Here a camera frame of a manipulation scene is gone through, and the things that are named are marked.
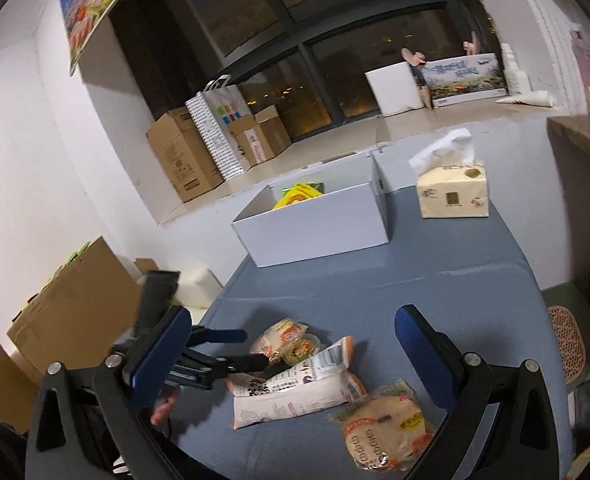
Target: wooden shelf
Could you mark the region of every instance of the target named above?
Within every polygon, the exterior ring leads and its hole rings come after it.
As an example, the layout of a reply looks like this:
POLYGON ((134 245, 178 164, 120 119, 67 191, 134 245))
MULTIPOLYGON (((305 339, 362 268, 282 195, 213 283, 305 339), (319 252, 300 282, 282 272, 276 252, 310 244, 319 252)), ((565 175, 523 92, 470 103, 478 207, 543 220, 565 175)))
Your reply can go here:
POLYGON ((589 115, 549 117, 548 131, 565 137, 590 155, 589 115))

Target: white bottle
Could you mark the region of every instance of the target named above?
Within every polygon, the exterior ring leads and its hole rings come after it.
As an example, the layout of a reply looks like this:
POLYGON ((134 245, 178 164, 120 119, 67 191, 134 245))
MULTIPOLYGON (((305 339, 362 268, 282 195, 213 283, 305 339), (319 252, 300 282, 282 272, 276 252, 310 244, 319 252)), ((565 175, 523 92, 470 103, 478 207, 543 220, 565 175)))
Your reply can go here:
POLYGON ((527 94, 530 92, 528 75, 517 66, 517 60, 508 43, 502 43, 502 59, 504 60, 504 77, 508 84, 509 95, 527 94))

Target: open white box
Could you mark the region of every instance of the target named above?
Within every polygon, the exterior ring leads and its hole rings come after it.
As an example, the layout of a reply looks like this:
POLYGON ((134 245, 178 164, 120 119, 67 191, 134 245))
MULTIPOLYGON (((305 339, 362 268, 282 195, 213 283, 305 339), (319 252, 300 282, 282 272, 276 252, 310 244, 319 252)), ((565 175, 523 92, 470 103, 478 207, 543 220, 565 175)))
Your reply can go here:
POLYGON ((347 253, 388 242, 386 203, 368 152, 315 164, 264 187, 233 220, 258 267, 347 253), (323 182, 325 193, 280 209, 283 189, 323 182))

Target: window sill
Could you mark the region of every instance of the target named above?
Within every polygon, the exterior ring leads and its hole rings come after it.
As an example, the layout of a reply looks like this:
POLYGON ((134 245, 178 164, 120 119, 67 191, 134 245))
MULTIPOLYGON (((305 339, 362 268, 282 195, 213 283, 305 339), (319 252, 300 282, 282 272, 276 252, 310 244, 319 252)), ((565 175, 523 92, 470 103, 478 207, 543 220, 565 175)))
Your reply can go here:
POLYGON ((190 202, 181 204, 160 224, 168 224, 172 220, 214 204, 225 197, 250 189, 257 184, 268 184, 289 171, 298 170, 328 158, 367 149, 383 148, 404 137, 433 132, 440 128, 547 109, 550 110, 549 108, 527 105, 500 105, 494 99, 485 99, 435 110, 427 108, 411 110, 386 118, 376 116, 345 124, 315 137, 300 140, 274 159, 227 180, 212 191, 198 196, 190 202))

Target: white tissue paper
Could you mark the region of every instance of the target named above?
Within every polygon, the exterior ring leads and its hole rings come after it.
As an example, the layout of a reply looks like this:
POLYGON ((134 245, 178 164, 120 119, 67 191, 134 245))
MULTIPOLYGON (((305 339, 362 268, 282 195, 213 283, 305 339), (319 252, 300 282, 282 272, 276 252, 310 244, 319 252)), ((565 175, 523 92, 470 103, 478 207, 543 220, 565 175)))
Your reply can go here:
POLYGON ((548 90, 537 90, 526 94, 512 95, 497 99, 498 103, 504 105, 531 105, 554 108, 557 106, 555 97, 548 90))
POLYGON ((413 156, 409 163, 417 176, 440 166, 472 166, 473 136, 466 128, 452 130, 413 156))
POLYGON ((486 170, 475 161, 473 136, 466 128, 451 131, 409 162, 417 173, 423 218, 488 216, 486 170))

